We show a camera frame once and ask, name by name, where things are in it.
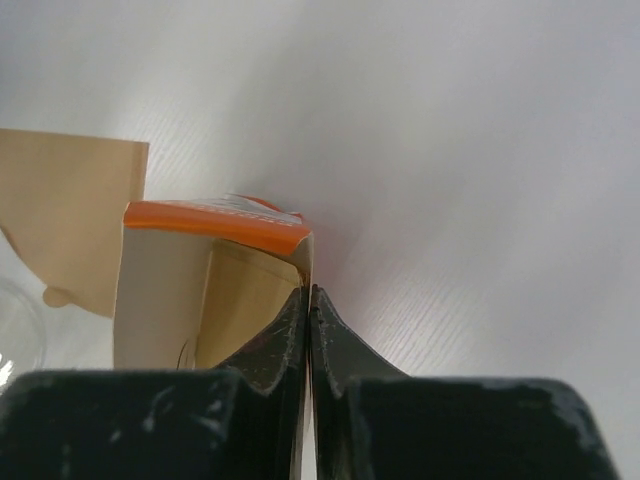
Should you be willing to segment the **clear glass crystal dripper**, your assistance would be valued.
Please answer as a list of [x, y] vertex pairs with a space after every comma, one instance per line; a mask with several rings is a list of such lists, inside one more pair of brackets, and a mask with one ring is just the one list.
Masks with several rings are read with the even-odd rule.
[[46, 355], [46, 332], [38, 306], [27, 292], [1, 278], [1, 392], [18, 376], [39, 370]]

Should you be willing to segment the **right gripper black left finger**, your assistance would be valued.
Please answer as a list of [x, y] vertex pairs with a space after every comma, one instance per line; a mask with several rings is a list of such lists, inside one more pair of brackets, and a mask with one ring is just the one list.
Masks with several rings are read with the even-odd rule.
[[1, 397], [5, 479], [297, 479], [309, 291], [213, 368], [45, 370]]

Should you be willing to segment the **orange coffee filter box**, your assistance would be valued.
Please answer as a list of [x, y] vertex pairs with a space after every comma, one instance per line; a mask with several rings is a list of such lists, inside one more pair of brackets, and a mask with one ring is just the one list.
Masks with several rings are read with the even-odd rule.
[[301, 214], [255, 197], [130, 204], [114, 307], [114, 367], [217, 366], [309, 285], [313, 247]]

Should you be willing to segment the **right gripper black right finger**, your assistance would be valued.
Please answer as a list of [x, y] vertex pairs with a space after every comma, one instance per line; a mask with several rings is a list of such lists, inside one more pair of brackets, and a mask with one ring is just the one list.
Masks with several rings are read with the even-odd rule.
[[415, 377], [381, 357], [314, 288], [322, 479], [615, 479], [583, 398], [548, 378]]

